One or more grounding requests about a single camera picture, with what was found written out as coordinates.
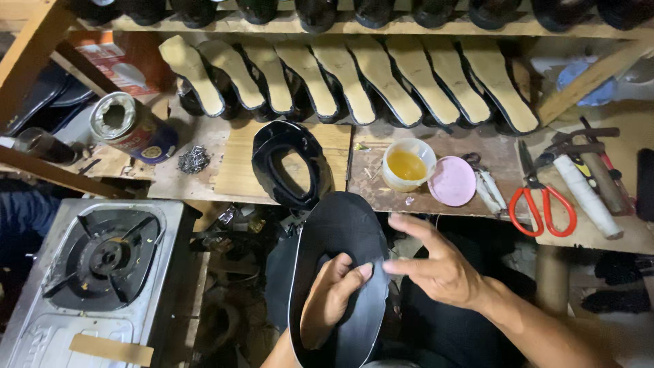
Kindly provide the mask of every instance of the red scissors handle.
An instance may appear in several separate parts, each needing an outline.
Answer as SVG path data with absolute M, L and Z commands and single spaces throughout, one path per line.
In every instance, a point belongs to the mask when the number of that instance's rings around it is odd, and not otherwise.
M 554 223 L 552 222 L 552 210 L 550 207 L 550 201 L 549 201 L 549 194 L 552 193 L 556 199 L 561 202 L 561 204 L 566 208 L 568 211 L 568 215 L 570 216 L 570 223 L 568 224 L 568 228 L 563 230 L 563 231 L 558 231 L 554 227 Z M 527 204 L 529 205 L 529 210 L 531 211 L 532 215 L 534 216 L 534 220 L 536 221 L 536 226 L 537 229 L 536 231 L 529 231 L 525 229 L 520 222 L 518 222 L 518 219 L 515 216 L 515 205 L 518 203 L 518 199 L 522 195 L 525 195 L 525 199 L 527 200 Z M 571 205 L 571 203 L 563 197 L 556 189 L 546 186 L 545 189 L 542 189 L 542 194 L 543 194 L 543 213 L 545 214 L 545 224 L 547 225 L 547 230 L 554 235 L 558 236 L 559 238 L 564 238 L 574 231 L 574 229 L 577 227 L 577 213 L 574 210 L 574 207 Z M 532 198 L 531 195 L 531 190 L 529 188 L 518 188 L 518 190 L 515 191 L 515 194 L 513 195 L 513 198 L 511 198 L 511 202 L 509 203 L 509 217 L 511 218 L 511 222 L 515 227 L 518 228 L 523 234 L 527 236 L 540 236 L 543 234 L 545 231 L 545 227 L 543 226 L 543 220 L 540 217 L 540 213 L 538 212 L 538 208 L 536 207 L 536 203 L 534 202 L 534 199 Z
M 525 199 L 529 205 L 529 210 L 532 212 L 534 220 L 536 220 L 536 226 L 538 226 L 535 232 L 525 229 L 522 224 L 518 222 L 518 219 L 515 216 L 515 205 L 518 203 L 518 199 L 520 199 L 523 194 L 525 195 Z M 518 188 L 515 191 L 513 198 L 511 198 L 511 202 L 509 202 L 509 217 L 511 218 L 511 222 L 515 225 L 515 227 L 517 227 L 521 233 L 527 236 L 540 236 L 545 231 L 543 220 L 540 218 L 540 213 L 538 213 L 538 208 L 536 207 L 536 203 L 534 203 L 534 199 L 531 197 L 531 190 L 529 188 Z
M 549 185 L 546 186 L 542 192 L 544 209 L 543 212 L 545 213 L 545 224 L 547 225 L 547 230 L 549 230 L 552 235 L 558 236 L 559 238 L 565 238 L 566 236 L 572 234 L 574 229 L 577 227 L 577 212 L 575 212 L 574 206 L 566 199 L 566 197 L 562 196 L 556 189 L 550 187 Z M 563 231 L 558 231 L 552 222 L 552 210 L 549 205 L 549 193 L 552 193 L 552 195 L 558 199 L 559 202 L 561 202 L 561 204 L 566 208 L 566 211 L 568 211 L 570 222 L 568 223 L 568 227 Z

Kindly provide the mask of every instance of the hand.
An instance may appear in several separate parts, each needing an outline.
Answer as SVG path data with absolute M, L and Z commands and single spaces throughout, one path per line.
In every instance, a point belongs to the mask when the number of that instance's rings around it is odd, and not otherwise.
M 458 249 L 429 222 L 392 213 L 388 224 L 419 239 L 429 251 L 428 259 L 386 261 L 384 271 L 405 274 L 433 300 L 480 311 L 491 288 Z
M 319 349 L 341 320 L 347 300 L 372 276 L 372 263 L 350 270 L 352 259 L 341 253 L 326 262 L 311 286 L 300 321 L 300 337 L 306 349 Z

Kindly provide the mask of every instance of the gas stove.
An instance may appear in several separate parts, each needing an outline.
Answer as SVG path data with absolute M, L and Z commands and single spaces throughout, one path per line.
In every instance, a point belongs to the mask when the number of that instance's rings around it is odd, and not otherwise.
M 0 368 L 134 367 L 68 350 L 77 333 L 151 346 L 155 366 L 200 216 L 181 201 L 63 200 L 0 344 Z

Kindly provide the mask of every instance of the forearm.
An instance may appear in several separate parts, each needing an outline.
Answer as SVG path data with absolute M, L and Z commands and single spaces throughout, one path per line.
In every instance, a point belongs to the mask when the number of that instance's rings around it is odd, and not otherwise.
M 497 326 L 539 368 L 615 368 L 565 325 L 522 300 L 501 282 L 485 278 L 489 292 L 478 312 Z
M 295 359 L 295 353 L 293 353 L 293 346 L 291 346 L 290 343 L 288 329 L 284 330 L 284 333 L 279 337 L 279 340 L 277 340 L 277 344 L 273 348 L 273 351 L 270 352 L 270 355 L 261 366 L 261 368 L 278 367 L 302 368 Z

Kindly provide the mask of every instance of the beige insole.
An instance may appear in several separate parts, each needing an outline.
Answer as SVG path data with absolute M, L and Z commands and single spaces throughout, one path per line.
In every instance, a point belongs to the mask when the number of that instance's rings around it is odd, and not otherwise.
M 220 40 L 204 41 L 198 45 L 198 50 L 211 65 L 227 73 L 246 109 L 256 109 L 266 102 L 248 73 L 243 57 L 230 44 Z
M 400 122 L 411 126 L 422 118 L 422 110 L 400 86 L 390 69 L 390 59 L 380 43 L 369 35 L 347 39 L 364 77 L 384 96 Z
M 281 41 L 275 44 L 275 50 L 281 60 L 307 85 L 316 114 L 320 117 L 336 115 L 338 110 L 336 101 L 322 78 L 316 58 L 311 55 L 309 49 L 296 41 Z
M 244 37 L 241 45 L 248 59 L 264 74 L 270 95 L 270 107 L 278 113 L 293 110 L 293 99 L 288 90 L 284 69 L 275 48 L 260 37 Z
M 422 96 L 436 120 L 445 125 L 456 123 L 461 114 L 434 79 L 420 42 L 411 36 L 395 35 L 387 39 L 386 47 L 400 73 Z
M 375 111 L 370 97 L 364 90 L 356 72 L 356 64 L 345 48 L 341 37 L 319 37 L 311 43 L 313 54 L 328 73 L 336 76 L 343 86 L 343 93 L 352 109 L 354 121 L 370 124 L 375 121 Z
M 422 44 L 432 58 L 434 71 L 452 92 L 470 122 L 479 124 L 488 120 L 491 110 L 466 80 L 461 58 L 452 40 L 448 37 L 423 36 Z
M 178 35 L 164 41 L 159 46 L 159 52 L 173 72 L 184 77 L 193 86 L 207 115 L 217 117 L 225 110 L 225 104 L 211 82 L 196 49 L 187 45 Z
M 466 37 L 461 40 L 461 46 L 475 76 L 498 101 L 514 129 L 522 133 L 536 129 L 538 119 L 513 87 L 506 71 L 504 55 L 497 43 L 483 38 Z

